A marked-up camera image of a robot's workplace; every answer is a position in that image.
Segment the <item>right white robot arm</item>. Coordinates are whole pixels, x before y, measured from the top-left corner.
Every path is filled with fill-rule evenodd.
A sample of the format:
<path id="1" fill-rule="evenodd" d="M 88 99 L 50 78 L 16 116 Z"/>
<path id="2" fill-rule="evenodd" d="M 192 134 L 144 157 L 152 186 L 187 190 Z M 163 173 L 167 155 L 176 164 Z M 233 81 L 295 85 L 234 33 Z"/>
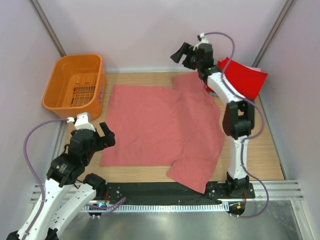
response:
<path id="1" fill-rule="evenodd" d="M 249 188 L 247 168 L 248 137 L 255 127 L 255 108 L 248 99 L 236 91 L 222 70 L 214 64 L 213 47 L 200 42 L 196 46 L 186 42 L 170 58 L 190 70 L 221 99 L 225 105 L 222 129 L 230 142 L 230 164 L 226 173 L 225 192 L 231 198 L 240 198 Z"/>

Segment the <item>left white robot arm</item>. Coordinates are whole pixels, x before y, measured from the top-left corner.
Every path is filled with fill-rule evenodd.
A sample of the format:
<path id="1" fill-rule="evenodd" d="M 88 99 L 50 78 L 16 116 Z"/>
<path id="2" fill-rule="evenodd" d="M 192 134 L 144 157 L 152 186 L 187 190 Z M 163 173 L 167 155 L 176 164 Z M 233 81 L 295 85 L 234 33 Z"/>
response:
<path id="1" fill-rule="evenodd" d="M 101 200 L 107 193 L 107 182 L 102 177 L 90 173 L 82 181 L 77 192 L 60 206 L 64 196 L 75 185 L 78 177 L 85 171 L 93 155 L 116 143 L 115 134 L 105 122 L 97 129 L 86 121 L 75 122 L 68 144 L 63 152 L 50 164 L 44 184 L 39 184 L 40 197 L 25 224 L 8 234 L 9 240 L 57 240 L 89 201 Z"/>

